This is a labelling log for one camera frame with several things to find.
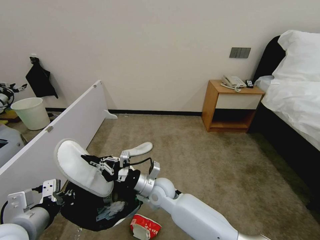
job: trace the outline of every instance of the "black headboard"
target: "black headboard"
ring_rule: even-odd
[[[279,37],[273,38],[266,46],[252,82],[255,82],[259,77],[272,75],[281,60],[286,56],[286,52],[278,44]]]

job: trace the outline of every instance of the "black bed frame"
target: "black bed frame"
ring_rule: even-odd
[[[273,38],[266,46],[253,82],[261,76],[272,75],[285,57],[285,51],[278,44],[278,39],[279,36]],[[249,132],[260,132],[264,135],[310,188],[313,196],[306,207],[319,209],[320,151],[263,104],[259,105]]]

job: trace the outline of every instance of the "light switch panel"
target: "light switch panel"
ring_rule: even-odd
[[[235,58],[237,57],[237,53],[238,53],[239,48],[231,48],[231,52],[230,52],[230,56],[229,58]]]
[[[231,48],[229,58],[248,58],[251,48]]]

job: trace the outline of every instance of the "trash can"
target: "trash can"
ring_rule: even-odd
[[[26,98],[11,105],[26,127],[30,130],[45,128],[49,123],[42,98]]]

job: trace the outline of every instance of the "white partition board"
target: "white partition board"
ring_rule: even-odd
[[[53,152],[59,141],[73,138],[87,148],[105,118],[117,116],[107,111],[101,81],[97,81],[73,104],[63,111],[24,148],[0,168],[0,207],[7,195],[41,185],[45,180],[66,179],[53,160]]]

